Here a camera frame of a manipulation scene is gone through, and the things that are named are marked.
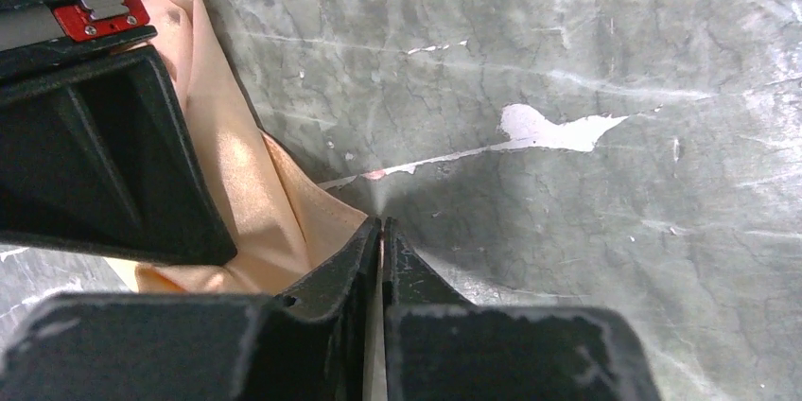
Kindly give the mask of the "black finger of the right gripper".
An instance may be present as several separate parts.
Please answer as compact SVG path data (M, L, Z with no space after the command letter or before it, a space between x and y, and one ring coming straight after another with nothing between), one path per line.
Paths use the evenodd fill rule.
M2 88L1 240L168 265L235 256L152 46Z

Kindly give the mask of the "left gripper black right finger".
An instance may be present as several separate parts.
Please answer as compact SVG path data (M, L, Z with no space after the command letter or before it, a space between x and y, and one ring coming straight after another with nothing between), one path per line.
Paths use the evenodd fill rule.
M399 231L383 230L391 400L656 400L640 339L586 306L475 305Z

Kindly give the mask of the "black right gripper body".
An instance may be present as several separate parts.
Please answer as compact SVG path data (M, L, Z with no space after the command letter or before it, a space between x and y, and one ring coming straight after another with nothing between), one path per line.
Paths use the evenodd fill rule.
M1 0L1 80L91 59L156 35L142 0Z

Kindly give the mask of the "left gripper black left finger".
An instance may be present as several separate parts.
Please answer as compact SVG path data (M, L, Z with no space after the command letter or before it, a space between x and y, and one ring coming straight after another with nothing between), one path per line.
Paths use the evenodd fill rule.
M381 224L280 294L80 293L31 312L5 400L359 400Z

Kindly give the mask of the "peach satin napkin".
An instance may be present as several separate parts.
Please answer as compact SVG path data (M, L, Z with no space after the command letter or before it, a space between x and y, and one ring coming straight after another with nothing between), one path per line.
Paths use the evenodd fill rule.
M174 87L205 185L236 253L216 265L103 256L132 294L269 294L299 282L341 250L367 219L310 181L257 125L202 0L142 0L157 35L127 48L18 78L152 46Z

